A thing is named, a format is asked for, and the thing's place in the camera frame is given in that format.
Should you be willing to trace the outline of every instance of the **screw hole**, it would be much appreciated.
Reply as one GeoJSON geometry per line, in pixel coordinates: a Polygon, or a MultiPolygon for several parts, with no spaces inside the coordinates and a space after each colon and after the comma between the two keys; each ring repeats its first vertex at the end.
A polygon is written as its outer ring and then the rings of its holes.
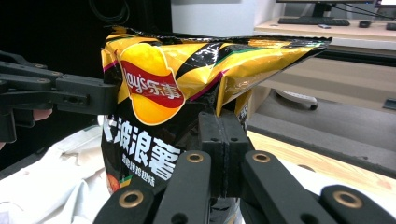
{"type": "Polygon", "coordinates": [[[78,98],[77,97],[69,97],[69,98],[64,97],[64,102],[70,103],[70,104],[77,104],[78,98]]]}
{"type": "Polygon", "coordinates": [[[318,220],[310,214],[302,214],[301,221],[305,224],[318,224],[318,220]]]}
{"type": "Polygon", "coordinates": [[[182,214],[182,213],[177,213],[172,216],[172,224],[186,224],[189,220],[187,219],[187,216],[182,214]]]}
{"type": "Polygon", "coordinates": [[[137,200],[137,195],[135,195],[135,194],[130,194],[125,197],[125,202],[127,202],[127,203],[133,203],[136,200],[137,200]]]}

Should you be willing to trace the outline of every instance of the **table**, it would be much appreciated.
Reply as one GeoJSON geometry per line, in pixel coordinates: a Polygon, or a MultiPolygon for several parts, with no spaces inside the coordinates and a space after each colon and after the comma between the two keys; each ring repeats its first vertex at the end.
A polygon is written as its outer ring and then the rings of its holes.
{"type": "Polygon", "coordinates": [[[315,175],[316,180],[312,181],[311,179],[312,182],[309,181],[308,185],[304,185],[305,187],[310,188],[309,185],[315,185],[314,182],[322,181],[323,179],[320,177],[323,175],[340,181],[342,185],[348,185],[360,192],[367,193],[367,196],[373,200],[378,200],[378,203],[381,202],[382,206],[387,207],[387,210],[389,209],[388,211],[396,216],[396,209],[391,208],[394,207],[393,204],[396,202],[396,179],[376,174],[258,133],[247,132],[247,136],[256,150],[267,151],[280,160],[289,161],[292,164],[307,167],[316,172],[318,174],[315,175]]]}
{"type": "Polygon", "coordinates": [[[355,58],[365,55],[389,59],[393,66],[312,58],[268,78],[262,86],[396,113],[384,108],[387,100],[396,99],[396,31],[385,29],[389,21],[375,21],[369,28],[358,28],[359,21],[350,21],[350,26],[322,29],[316,25],[277,24],[277,20],[257,25],[254,35],[332,37],[329,50],[351,53],[355,58]]]}

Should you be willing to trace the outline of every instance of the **computer monitor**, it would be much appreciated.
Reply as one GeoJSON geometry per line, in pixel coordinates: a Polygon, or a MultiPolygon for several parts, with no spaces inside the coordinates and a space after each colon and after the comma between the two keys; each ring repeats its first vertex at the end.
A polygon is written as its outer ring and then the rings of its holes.
{"type": "Polygon", "coordinates": [[[375,7],[376,8],[383,8],[383,7],[396,8],[396,0],[376,0],[375,7]]]}
{"type": "Polygon", "coordinates": [[[332,4],[337,3],[373,3],[373,0],[276,0],[277,3],[313,3],[315,4],[312,17],[323,17],[326,11],[330,11],[332,4]]]}

